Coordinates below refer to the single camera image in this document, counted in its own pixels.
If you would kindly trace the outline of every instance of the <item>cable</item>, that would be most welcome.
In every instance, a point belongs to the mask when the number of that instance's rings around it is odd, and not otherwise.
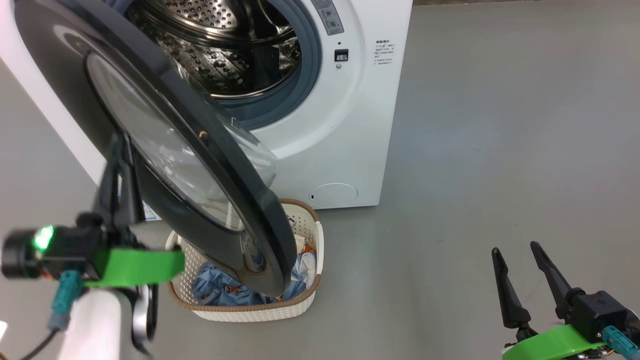
[[[57,330],[51,331],[51,333],[49,333],[49,335],[44,340],[42,340],[42,342],[35,349],[33,349],[33,351],[28,353],[21,360],[33,359],[36,355],[38,355],[42,351],[42,349],[44,349],[51,342],[51,340],[53,340],[53,338],[56,336],[57,333],[58,333]]]

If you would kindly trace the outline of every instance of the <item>green bracket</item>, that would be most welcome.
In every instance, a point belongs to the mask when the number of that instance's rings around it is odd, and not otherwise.
[[[502,360],[560,360],[605,343],[586,341],[573,326],[563,325],[517,343]]]
[[[127,288],[142,284],[159,284],[184,271],[184,253],[141,249],[111,249],[99,281],[84,283],[89,288]]]

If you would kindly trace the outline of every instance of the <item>clothes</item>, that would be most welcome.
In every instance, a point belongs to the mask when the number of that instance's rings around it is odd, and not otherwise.
[[[291,269],[291,283],[279,298],[265,297],[240,284],[212,263],[204,263],[191,286],[193,296],[201,305],[249,306],[287,301],[311,287],[316,278],[316,255],[298,254]]]

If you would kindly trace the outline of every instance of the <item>concrete floor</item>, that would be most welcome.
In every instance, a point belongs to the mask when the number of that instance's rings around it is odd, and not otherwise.
[[[639,33],[635,0],[414,8],[381,204],[320,213],[312,307],[213,323],[163,288],[156,358],[496,359],[515,332],[492,247],[534,329],[558,322],[532,240],[572,285],[640,309]],[[0,84],[0,233],[70,223],[94,185],[4,67]],[[169,229],[138,231],[161,243]],[[15,359],[44,337],[53,291],[0,278],[0,350]]]

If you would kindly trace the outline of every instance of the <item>laundry basket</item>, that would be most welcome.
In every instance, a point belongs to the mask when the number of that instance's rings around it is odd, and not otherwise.
[[[316,289],[320,284],[324,261],[324,235],[322,225],[316,212],[303,202],[280,199],[287,216],[295,219],[293,231],[305,237],[307,243],[317,252],[316,278],[309,289],[297,297],[283,302],[252,306],[205,306],[200,305],[191,292],[193,280],[198,275],[200,267],[207,260],[181,236],[174,232],[167,239],[166,248],[175,245],[182,248],[185,255],[184,272],[168,283],[169,294],[185,309],[207,320],[220,322],[265,322],[292,318],[304,313],[314,301]]]

